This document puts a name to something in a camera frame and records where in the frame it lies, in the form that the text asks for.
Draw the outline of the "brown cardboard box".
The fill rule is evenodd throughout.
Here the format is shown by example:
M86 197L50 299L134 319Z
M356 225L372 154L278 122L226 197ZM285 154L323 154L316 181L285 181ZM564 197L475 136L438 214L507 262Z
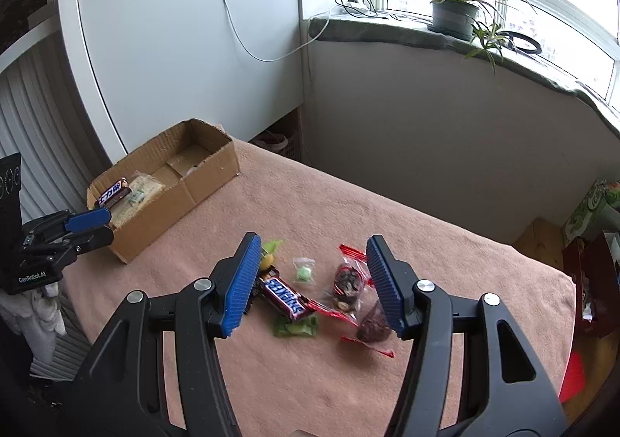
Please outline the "brown cardboard box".
M239 175L232 139L201 121L182 121L132 151L91 182L90 209L121 180L130 193L111 206L110 250L124 263Z

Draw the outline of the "dark side table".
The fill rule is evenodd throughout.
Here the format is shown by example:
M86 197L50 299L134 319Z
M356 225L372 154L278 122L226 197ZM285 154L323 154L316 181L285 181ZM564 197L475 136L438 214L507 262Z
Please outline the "dark side table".
M604 337L619 328L619 234L576 237L563 249L563 271L576 286L578 333Z

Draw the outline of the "green printed carton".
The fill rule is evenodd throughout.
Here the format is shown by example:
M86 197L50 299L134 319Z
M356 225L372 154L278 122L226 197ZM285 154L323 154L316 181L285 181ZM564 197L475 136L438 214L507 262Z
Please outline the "green printed carton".
M601 232L619 230L619 182L597 179L562 227L565 245L577 237L593 241Z

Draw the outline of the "Snickers bar English text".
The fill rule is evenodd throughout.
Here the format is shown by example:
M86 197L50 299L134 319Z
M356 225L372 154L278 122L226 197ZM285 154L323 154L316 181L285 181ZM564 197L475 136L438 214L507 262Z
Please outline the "Snickers bar English text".
M273 267L261 272L255 284L257 295L290 323L297 323L314 313L308 299L289 286Z

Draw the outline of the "green orange candy wrapper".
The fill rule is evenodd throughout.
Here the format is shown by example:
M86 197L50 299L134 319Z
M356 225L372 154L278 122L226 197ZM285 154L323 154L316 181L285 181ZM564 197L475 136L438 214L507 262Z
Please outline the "green orange candy wrapper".
M260 263L261 272L268 271L274 265L274 260L276 259L276 252L282 243L282 240L274 240L264 243L262 245Z

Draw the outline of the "white cloth glove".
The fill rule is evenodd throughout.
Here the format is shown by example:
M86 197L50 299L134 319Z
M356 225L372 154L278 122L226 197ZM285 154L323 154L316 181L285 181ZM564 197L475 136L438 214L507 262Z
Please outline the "white cloth glove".
M35 360L47 365L53 361L57 337L66 334L58 283L15 295L2 290L1 317L10 330L25 338Z

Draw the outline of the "large Snickers bar Chinese text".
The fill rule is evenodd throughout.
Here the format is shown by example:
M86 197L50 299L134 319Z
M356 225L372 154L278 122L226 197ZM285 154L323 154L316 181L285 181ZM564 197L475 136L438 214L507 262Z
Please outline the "large Snickers bar Chinese text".
M112 209L130 193L131 189L129 187L127 179L121 178L120 180L115 181L115 183L112 184L111 187L108 187L108 189L104 191L103 194L100 195L100 197L98 197L95 206L96 208Z

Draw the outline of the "clear wrapper green candy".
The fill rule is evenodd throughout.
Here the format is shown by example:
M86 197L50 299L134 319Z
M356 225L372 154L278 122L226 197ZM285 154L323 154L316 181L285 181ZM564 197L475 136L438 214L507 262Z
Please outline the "clear wrapper green candy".
M313 259L295 258L293 260L293 267L295 271L295 281L298 284L314 284L315 261Z

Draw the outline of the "red clear date packet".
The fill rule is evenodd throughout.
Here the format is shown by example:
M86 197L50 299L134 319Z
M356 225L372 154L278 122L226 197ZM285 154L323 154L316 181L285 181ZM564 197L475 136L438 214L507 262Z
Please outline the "red clear date packet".
M382 356L394 358L394 351L382 346L387 342L391 334L392 329L388 324L381 303L377 299L374 305L365 314L362 321L358 324L355 336L342 336L341 340L347 344L365 347Z
M336 268L331 286L324 292L319 305L329 317L357 324L357 314L373 280L366 253L351 246L338 246L341 264Z

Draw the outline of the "small spider plant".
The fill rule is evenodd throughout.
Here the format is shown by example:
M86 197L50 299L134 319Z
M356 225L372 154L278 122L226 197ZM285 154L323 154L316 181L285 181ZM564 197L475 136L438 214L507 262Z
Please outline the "small spider plant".
M470 47L465 59L484 58L496 73L497 64L503 62L503 50L508 47L508 39L502 34L499 22L486 24L484 21L474 21Z

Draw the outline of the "clear packet of crackers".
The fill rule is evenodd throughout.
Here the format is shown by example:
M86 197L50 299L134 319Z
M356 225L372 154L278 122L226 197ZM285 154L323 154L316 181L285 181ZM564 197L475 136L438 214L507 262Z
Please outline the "clear packet of crackers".
M135 172L129 182L131 193L111 209L110 227L118 229L133 219L165 189L158 178L145 172Z

